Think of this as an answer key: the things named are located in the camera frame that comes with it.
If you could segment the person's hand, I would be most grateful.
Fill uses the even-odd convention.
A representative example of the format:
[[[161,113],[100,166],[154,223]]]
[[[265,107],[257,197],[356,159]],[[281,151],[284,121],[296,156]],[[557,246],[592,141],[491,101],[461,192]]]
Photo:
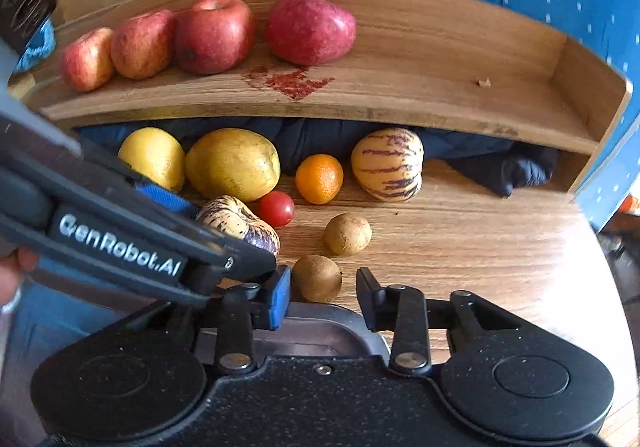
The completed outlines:
[[[10,315],[20,303],[26,273],[38,265],[38,255],[28,248],[17,248],[0,261],[1,314]]]

